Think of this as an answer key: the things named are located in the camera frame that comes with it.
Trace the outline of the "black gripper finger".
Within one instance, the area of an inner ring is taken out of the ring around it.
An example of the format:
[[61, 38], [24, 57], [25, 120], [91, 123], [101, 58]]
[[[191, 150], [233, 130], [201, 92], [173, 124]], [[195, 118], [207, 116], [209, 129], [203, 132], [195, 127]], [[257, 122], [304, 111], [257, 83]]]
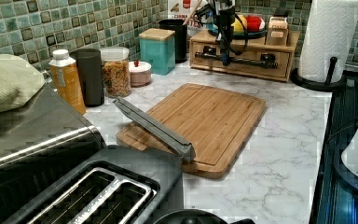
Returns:
[[225, 40], [222, 40], [220, 43], [220, 52], [221, 52], [223, 66], [229, 66], [230, 65], [230, 56], [229, 56], [230, 50], [229, 50], [229, 44]]

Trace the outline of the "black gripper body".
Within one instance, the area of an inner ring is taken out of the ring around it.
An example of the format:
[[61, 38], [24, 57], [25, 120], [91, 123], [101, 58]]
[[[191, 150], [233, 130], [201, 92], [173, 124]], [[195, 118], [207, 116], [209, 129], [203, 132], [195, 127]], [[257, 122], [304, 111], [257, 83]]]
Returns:
[[239, 16], [235, 12], [235, 0], [206, 0], [207, 4], [196, 8], [197, 19], [212, 13], [213, 24], [217, 27], [216, 43], [220, 49], [232, 50], [234, 28], [232, 24]]

